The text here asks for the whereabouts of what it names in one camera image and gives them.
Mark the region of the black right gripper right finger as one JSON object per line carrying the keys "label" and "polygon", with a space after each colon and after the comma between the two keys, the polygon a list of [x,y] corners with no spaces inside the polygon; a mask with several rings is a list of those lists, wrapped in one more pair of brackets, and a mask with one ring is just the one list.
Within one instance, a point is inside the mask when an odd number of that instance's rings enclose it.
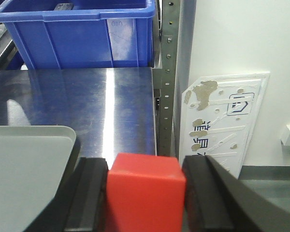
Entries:
{"label": "black right gripper right finger", "polygon": [[186,156],[191,232],[290,232],[290,213],[255,193],[211,156]]}

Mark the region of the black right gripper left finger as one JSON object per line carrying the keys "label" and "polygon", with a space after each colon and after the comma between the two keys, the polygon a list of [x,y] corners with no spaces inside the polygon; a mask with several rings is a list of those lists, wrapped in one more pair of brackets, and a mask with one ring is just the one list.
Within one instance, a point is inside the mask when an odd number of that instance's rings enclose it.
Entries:
{"label": "black right gripper left finger", "polygon": [[31,231],[102,232],[107,174],[105,159],[82,157],[65,185],[31,223]]}

